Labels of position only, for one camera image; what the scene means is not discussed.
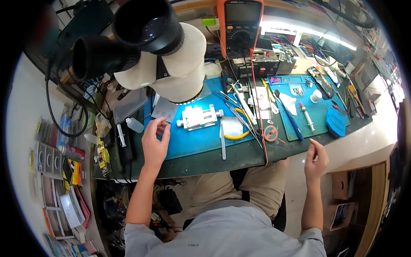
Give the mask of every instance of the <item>white wall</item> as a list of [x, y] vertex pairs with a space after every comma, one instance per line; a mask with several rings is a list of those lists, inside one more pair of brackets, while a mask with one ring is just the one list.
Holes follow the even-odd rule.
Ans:
[[[6, 145], [10, 176], [18, 202], [33, 234], [43, 247], [42, 234], [48, 233], [42, 208], [30, 196], [28, 153], [35, 146], [35, 131], [41, 116], [51, 120], [48, 111], [44, 75], [22, 54], [14, 74], [13, 88], [7, 103]], [[63, 102], [50, 96], [56, 120], [60, 119]]]

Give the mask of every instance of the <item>gray shirt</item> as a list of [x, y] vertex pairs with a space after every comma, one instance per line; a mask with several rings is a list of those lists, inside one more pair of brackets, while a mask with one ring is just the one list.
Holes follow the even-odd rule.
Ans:
[[290, 238], [273, 228], [259, 207], [242, 200], [208, 207], [168, 243], [138, 224], [127, 224], [124, 237], [126, 257], [326, 256], [321, 230], [311, 228], [298, 239]]

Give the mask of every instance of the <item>hand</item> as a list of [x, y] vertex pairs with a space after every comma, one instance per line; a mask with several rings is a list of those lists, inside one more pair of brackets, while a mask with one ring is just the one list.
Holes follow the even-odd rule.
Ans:
[[323, 175], [329, 161], [324, 146], [311, 138], [310, 142], [304, 172], [307, 181], [314, 181]]
[[161, 165], [167, 155], [170, 141], [171, 125], [166, 122], [166, 117], [157, 118], [148, 123], [141, 142], [144, 152], [144, 166], [160, 171]]

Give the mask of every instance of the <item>white plastic bottle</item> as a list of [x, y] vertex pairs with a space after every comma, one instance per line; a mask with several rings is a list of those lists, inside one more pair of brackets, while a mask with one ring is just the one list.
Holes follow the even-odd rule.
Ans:
[[84, 134], [84, 137], [87, 142], [97, 145], [97, 137], [95, 135], [87, 133], [87, 134]]
[[144, 125], [134, 118], [127, 118], [126, 123], [127, 127], [129, 127], [137, 133], [141, 133], [144, 130]]

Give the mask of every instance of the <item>teal silicone mat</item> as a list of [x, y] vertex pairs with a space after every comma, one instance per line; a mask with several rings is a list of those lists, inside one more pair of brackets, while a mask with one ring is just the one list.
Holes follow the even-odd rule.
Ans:
[[[314, 90], [318, 89], [317, 85], [315, 84], [314, 80], [310, 76], [276, 76], [274, 78], [279, 78], [275, 84], [269, 85], [274, 94], [274, 91], [278, 89], [281, 93], [287, 94], [291, 97], [295, 97], [296, 100], [296, 109], [297, 109], [297, 116], [293, 115], [294, 120], [296, 121], [302, 136], [304, 138], [311, 137], [315, 135], [319, 135], [322, 133], [328, 132], [328, 127], [326, 125], [326, 114], [328, 109], [334, 109], [332, 106], [334, 105], [331, 100], [334, 100], [341, 109], [344, 109], [340, 98], [337, 94], [332, 96], [332, 99], [324, 100], [323, 98], [320, 99], [316, 104], [311, 102], [310, 96], [313, 94]], [[307, 78], [313, 82], [312, 88], [309, 88], [305, 85], [305, 79]], [[325, 77], [325, 79], [332, 85], [332, 81], [329, 77]], [[304, 95], [302, 96], [295, 96], [291, 94], [290, 91], [290, 84], [301, 84], [301, 87], [304, 89]], [[311, 131], [310, 127], [308, 126], [308, 122], [305, 118], [303, 111], [301, 110], [300, 101], [302, 104], [307, 108], [308, 114], [313, 122], [314, 131]], [[297, 140], [298, 136], [285, 112], [284, 107], [278, 101], [276, 102], [278, 109], [280, 110], [281, 118], [286, 130], [287, 139], [289, 141]], [[350, 125], [350, 120], [348, 119], [347, 114], [343, 113], [340, 110], [336, 110], [336, 112], [341, 115], [341, 117], [345, 121], [345, 125]]]

